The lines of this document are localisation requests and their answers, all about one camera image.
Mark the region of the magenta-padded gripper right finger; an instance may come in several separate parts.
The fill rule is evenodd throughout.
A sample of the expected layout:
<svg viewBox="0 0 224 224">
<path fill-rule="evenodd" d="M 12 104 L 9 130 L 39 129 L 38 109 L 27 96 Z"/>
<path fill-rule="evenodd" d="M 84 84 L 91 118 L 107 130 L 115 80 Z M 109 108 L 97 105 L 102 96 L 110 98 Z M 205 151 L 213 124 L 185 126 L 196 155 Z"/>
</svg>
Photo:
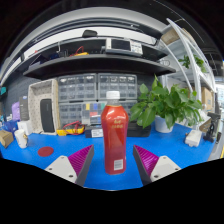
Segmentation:
<svg viewBox="0 0 224 224">
<path fill-rule="evenodd" d="M 133 156 L 143 185 L 155 182 L 180 170 L 180 167 L 169 157 L 165 155 L 158 157 L 137 145 L 133 146 Z"/>
</svg>

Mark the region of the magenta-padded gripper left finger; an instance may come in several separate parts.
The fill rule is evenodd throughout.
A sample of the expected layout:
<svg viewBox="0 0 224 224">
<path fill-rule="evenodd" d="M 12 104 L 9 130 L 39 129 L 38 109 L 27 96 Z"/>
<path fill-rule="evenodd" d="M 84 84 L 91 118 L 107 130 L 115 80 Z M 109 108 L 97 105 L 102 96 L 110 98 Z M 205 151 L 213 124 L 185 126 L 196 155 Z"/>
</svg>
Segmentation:
<svg viewBox="0 0 224 224">
<path fill-rule="evenodd" d="M 65 180 L 83 186 L 94 156 L 94 146 L 89 145 L 70 156 L 59 156 L 46 171 Z"/>
</svg>

